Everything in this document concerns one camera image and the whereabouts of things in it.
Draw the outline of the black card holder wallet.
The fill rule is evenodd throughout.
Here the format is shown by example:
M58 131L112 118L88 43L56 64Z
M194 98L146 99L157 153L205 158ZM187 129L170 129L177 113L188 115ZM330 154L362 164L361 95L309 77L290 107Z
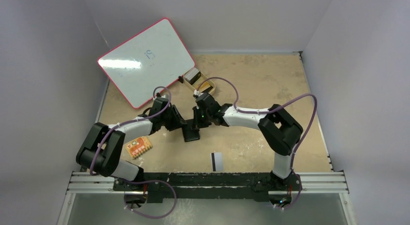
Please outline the black card holder wallet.
M182 134L185 142L192 142L200 139L200 129L194 119L186 120L186 125L182 127Z

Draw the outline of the grey card with magnetic stripe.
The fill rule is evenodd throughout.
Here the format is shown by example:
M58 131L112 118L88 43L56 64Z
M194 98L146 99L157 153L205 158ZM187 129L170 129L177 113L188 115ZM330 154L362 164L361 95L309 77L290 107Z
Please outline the grey card with magnetic stripe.
M211 153L211 164L212 164L212 171L214 172L223 171L223 158L222 158L221 152Z

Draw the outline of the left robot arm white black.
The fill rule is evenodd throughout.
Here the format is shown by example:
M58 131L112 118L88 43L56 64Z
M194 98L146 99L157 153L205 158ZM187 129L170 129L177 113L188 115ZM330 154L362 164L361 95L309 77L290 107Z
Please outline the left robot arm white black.
M90 174L125 179L125 184L137 191L144 186L144 170L121 159L123 145L136 138L152 135L162 127L173 131L186 124L170 99L157 97L147 115L140 114L119 124L93 124L75 160L89 169Z

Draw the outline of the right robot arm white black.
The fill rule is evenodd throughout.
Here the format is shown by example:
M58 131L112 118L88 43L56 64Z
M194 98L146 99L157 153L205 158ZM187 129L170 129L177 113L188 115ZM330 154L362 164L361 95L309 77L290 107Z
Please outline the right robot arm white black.
M240 126L260 131L275 152L272 185L282 190L290 184L294 153L301 141L303 128L281 105L274 104L264 109L220 105L209 93L197 91L194 98L196 107L193 110L199 113L196 116L198 128L213 123L216 126Z

